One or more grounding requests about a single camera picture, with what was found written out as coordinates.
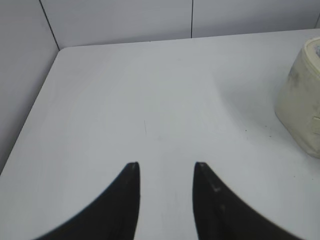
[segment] tape roll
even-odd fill
[[[320,159],[320,37],[308,40],[296,57],[275,113],[300,147]]]

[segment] table surface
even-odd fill
[[[274,106],[320,29],[80,46],[59,52],[0,176],[0,233],[68,220],[128,162],[141,170],[135,239],[195,240],[196,161],[285,230],[320,236],[320,160]]]

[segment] scratch mark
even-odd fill
[[[147,135],[146,120],[144,120],[144,132],[145,132],[145,135]]]

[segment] white desk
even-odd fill
[[[137,240],[195,240],[192,182],[207,162],[246,203],[320,236],[320,160],[274,113],[320,29],[65,48],[0,176],[2,240],[29,240],[141,170]]]

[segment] white wall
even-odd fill
[[[38,0],[0,1],[0,172],[57,52]]]
[[[41,0],[60,48],[183,39],[192,0]]]
[[[320,29],[320,13],[319,13],[318,21],[317,21],[317,23],[316,23],[315,28],[316,28],[316,29]]]
[[[313,29],[320,0],[194,0],[193,37]]]

